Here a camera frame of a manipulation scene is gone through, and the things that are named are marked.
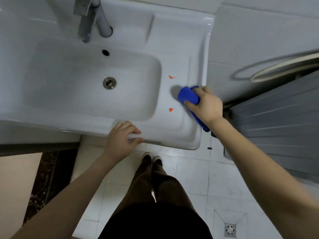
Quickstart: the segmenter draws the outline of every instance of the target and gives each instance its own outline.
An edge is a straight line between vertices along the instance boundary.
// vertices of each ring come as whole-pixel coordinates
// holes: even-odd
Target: sink drain
[[[111,90],[116,86],[116,80],[112,77],[106,77],[103,80],[103,86],[104,88]]]

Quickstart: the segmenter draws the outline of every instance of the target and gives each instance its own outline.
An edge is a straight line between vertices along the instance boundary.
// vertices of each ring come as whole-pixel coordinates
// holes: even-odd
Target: shoe
[[[142,158],[143,158],[142,161],[149,161],[149,162],[152,161],[152,155],[149,152],[145,152],[143,154]]]
[[[160,156],[155,156],[153,159],[152,159],[152,163],[153,165],[155,163],[157,163],[158,165],[162,166],[163,167],[163,160]]]

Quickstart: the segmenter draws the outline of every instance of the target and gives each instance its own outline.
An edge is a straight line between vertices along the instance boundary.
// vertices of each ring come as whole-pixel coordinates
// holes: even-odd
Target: forearm
[[[86,207],[113,164],[98,160],[62,190],[11,239],[70,239]]]
[[[315,205],[316,201],[288,172],[241,135],[225,119],[209,128],[224,145],[243,179],[261,205],[296,209],[297,204]]]

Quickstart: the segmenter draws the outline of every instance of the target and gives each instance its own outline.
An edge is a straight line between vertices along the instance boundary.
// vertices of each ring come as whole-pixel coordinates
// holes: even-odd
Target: person's left hand
[[[143,138],[128,140],[130,133],[141,134],[142,132],[130,121],[118,122],[107,137],[103,155],[106,156],[114,166],[126,158],[133,149],[143,142]]]

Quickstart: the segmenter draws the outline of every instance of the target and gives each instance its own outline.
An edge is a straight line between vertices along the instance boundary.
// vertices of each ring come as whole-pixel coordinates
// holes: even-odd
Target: brown pants
[[[129,205],[143,202],[155,203],[154,197],[151,194],[152,187],[154,189],[156,202],[184,206],[195,211],[178,180],[167,175],[162,166],[157,163],[152,166],[152,163],[146,160],[142,161],[138,167],[129,190],[111,217]]]

